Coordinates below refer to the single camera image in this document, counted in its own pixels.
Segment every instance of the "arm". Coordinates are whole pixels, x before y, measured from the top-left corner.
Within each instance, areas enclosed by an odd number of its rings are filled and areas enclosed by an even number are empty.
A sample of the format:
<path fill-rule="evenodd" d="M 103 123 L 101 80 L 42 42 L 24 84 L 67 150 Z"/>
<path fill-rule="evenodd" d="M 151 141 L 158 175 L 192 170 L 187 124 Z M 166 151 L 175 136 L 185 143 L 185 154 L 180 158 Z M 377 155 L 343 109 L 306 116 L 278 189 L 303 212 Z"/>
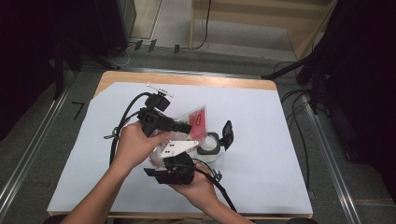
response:
<path fill-rule="evenodd" d="M 197 168 L 209 173 L 201 164 L 197 164 Z M 213 184 L 198 172 L 195 172 L 194 179 L 189 185 L 171 185 L 170 187 L 184 195 L 192 205 L 218 223 L 252 223 L 219 201 Z"/>
<path fill-rule="evenodd" d="M 114 161 L 91 192 L 62 223 L 105 223 L 124 179 L 167 137 L 167 133 L 160 133 L 147 138 L 140 122 L 126 126 L 121 132 Z"/>

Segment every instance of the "gray carpet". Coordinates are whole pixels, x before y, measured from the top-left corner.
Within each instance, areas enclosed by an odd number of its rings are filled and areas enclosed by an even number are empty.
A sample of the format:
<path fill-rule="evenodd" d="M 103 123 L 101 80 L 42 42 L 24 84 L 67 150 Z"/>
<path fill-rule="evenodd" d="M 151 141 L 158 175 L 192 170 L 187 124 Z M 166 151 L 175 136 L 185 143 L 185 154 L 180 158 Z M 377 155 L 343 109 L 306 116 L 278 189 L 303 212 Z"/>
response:
<path fill-rule="evenodd" d="M 122 63 L 123 55 L 113 59 Z M 202 52 L 183 51 L 174 54 L 171 49 L 156 49 L 147 53 L 147 47 L 139 51 L 131 50 L 131 61 L 122 70 L 134 67 L 171 69 L 181 71 L 199 71 L 210 73 L 237 74 L 240 77 L 260 78 L 259 75 L 270 74 L 276 61 L 264 59 L 235 57 Z M 58 117 L 53 123 L 43 146 L 24 179 L 18 194 L 8 209 L 3 223 L 42 223 L 47 217 L 47 206 L 59 180 L 60 174 L 70 150 L 78 136 L 81 122 L 84 120 L 88 103 L 93 97 L 97 83 L 105 70 L 97 63 L 86 61 L 76 81 L 65 99 Z M 294 83 L 294 73 L 276 82 L 279 95 L 291 90 L 298 90 Z M 9 137 L 0 143 L 0 183 L 4 184 L 19 162 L 24 149 L 33 137 L 36 127 L 44 117 L 51 104 L 53 87 L 50 87 L 37 100 L 36 104 L 20 120 Z M 284 104 L 285 115 L 291 111 L 291 97 Z M 78 105 L 72 102 L 85 103 L 76 120 Z M 382 184 L 379 174 L 366 164 L 354 164 L 347 161 L 344 148 L 328 117 L 319 114 L 320 121 L 327 134 L 333 154 L 344 175 L 347 185 L 354 197 L 362 223 L 396 223 L 396 206 L 389 201 L 389 195 Z M 309 192 L 314 209 L 314 220 L 318 223 L 347 223 L 343 208 L 325 165 L 323 155 L 318 146 L 318 139 L 305 111 L 297 116 L 307 144 L 310 185 Z M 304 149 L 301 136 L 295 124 L 290 135 L 295 145 L 301 171 L 306 178 Z M 262 220 L 258 223 L 286 223 L 286 220 Z"/>

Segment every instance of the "floor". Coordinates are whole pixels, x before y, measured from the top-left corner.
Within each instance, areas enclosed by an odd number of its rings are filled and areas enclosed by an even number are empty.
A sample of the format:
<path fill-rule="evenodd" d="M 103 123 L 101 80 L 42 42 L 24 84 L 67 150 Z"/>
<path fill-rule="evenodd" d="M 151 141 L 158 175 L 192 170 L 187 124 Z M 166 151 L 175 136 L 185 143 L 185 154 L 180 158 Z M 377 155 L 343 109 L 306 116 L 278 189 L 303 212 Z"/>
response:
<path fill-rule="evenodd" d="M 157 5 L 157 0 L 135 0 L 136 7 L 145 7 L 149 2 L 152 2 L 149 7 L 158 6 L 161 13 L 155 18 L 152 13 L 154 9 L 145 9 L 143 13 L 137 15 L 137 20 L 144 21 L 145 30 L 152 29 L 153 33 L 149 38 L 136 38 L 133 34 L 133 39 L 143 39 L 147 44 L 155 39 L 158 47 L 174 48 L 175 45 L 180 45 L 182 48 L 188 47 L 190 45 L 191 1 L 169 0 L 161 1 Z M 148 20 L 156 22 L 148 26 L 146 25 L 149 24 Z M 197 47 L 204 40 L 205 21 L 195 20 L 194 24 L 193 45 Z M 199 49 L 200 51 L 280 61 L 296 60 L 285 29 L 222 21 L 211 21 L 207 29 L 207 40 Z"/>
<path fill-rule="evenodd" d="M 214 45 L 208 39 L 209 47 L 201 51 L 181 51 L 175 54 L 172 47 L 178 43 L 181 46 L 188 44 L 188 37 L 184 31 L 189 30 L 189 23 L 179 20 L 161 25 L 162 21 L 171 21 L 175 18 L 175 7 L 188 4 L 188 1 L 164 1 L 170 5 L 162 4 L 158 22 L 152 34 L 152 39 L 157 39 L 157 47 L 153 52 L 148 52 L 148 46 L 141 50 L 129 49 L 129 54 L 121 54 L 112 59 L 116 63 L 125 63 L 121 70 L 131 71 L 137 68 L 162 69 L 162 71 L 193 71 L 210 76 L 231 76 L 243 78 L 260 78 L 260 75 L 271 74 L 274 70 L 286 66 L 286 61 L 295 61 L 291 56 L 291 49 L 287 43 L 278 47 L 269 48 L 268 42 L 263 41 L 262 49 L 253 51 L 232 50 L 229 46 L 218 49 L 210 48 Z M 273 36 L 280 36 L 279 41 L 286 41 L 279 31 L 266 31 Z M 81 122 L 84 120 L 89 101 L 93 97 L 96 85 L 101 74 L 105 71 L 99 64 L 84 59 L 82 72 L 70 76 L 70 88 L 64 93 L 61 102 L 54 102 L 52 96 L 54 87 L 49 87 L 37 99 L 32 108 L 21 118 L 10 135 L 0 142 L 0 186 L 5 189 L 6 183 L 13 176 L 13 172 L 23 157 L 26 148 L 29 148 L 34 139 L 36 130 L 40 128 L 41 121 L 54 104 L 61 103 L 55 111 L 54 118 L 49 122 L 49 131 L 43 135 L 41 142 L 36 142 L 37 150 L 32 154 L 33 160 L 29 171 L 21 177 L 21 183 L 14 186 L 18 192 L 13 196 L 6 213 L 0 216 L 0 222 L 13 223 L 42 223 L 47 217 L 48 203 L 67 161 L 70 150 L 78 136 Z M 295 74 L 290 72 L 276 80 L 279 96 L 286 92 L 299 90 L 296 85 Z M 291 112 L 293 99 L 284 104 L 285 117 Z M 326 113 L 312 116 L 309 109 L 302 110 L 296 117 L 301 126 L 306 142 L 307 154 L 305 156 L 302 137 L 296 125 L 292 125 L 290 135 L 296 149 L 301 171 L 307 178 L 309 168 L 310 185 L 309 195 L 314 209 L 314 220 L 318 223 L 396 223 L 396 206 L 382 183 L 381 176 L 372 167 L 364 163 L 353 163 L 347 160 L 343 143 L 340 141 L 332 122 Z M 350 194 L 357 217 L 350 219 L 340 201 L 332 175 L 332 166 L 327 160 L 326 148 L 330 150 L 335 160 L 336 168 L 340 171 L 342 180 Z M 285 220 L 262 220 L 258 223 L 286 223 Z"/>

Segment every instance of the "person's left hand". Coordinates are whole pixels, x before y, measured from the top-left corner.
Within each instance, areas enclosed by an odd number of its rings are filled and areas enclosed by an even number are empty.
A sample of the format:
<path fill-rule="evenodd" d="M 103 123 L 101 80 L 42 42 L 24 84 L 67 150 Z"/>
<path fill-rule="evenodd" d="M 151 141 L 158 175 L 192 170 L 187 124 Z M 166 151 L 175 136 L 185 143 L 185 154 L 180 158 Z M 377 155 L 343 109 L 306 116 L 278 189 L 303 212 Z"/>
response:
<path fill-rule="evenodd" d="M 137 121 L 125 126 L 120 134 L 117 152 L 112 162 L 124 175 L 128 175 L 136 165 L 142 163 L 152 150 L 169 137 L 169 133 L 159 133 L 146 137 L 142 124 Z"/>

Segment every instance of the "wooden panel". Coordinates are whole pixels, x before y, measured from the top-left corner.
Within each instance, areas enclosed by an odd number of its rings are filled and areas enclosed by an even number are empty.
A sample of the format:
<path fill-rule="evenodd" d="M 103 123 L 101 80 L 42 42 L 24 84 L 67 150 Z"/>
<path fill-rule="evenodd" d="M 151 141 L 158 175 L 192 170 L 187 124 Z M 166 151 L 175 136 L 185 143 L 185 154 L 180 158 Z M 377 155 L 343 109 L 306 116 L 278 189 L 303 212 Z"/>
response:
<path fill-rule="evenodd" d="M 210 20 L 284 28 L 297 59 L 323 31 L 337 0 L 212 0 Z M 208 0 L 193 0 L 194 20 L 204 20 Z M 191 22 L 191 43 L 193 40 Z"/>
<path fill-rule="evenodd" d="M 131 38 L 151 38 L 162 2 L 162 0 L 134 0 L 136 20 Z"/>

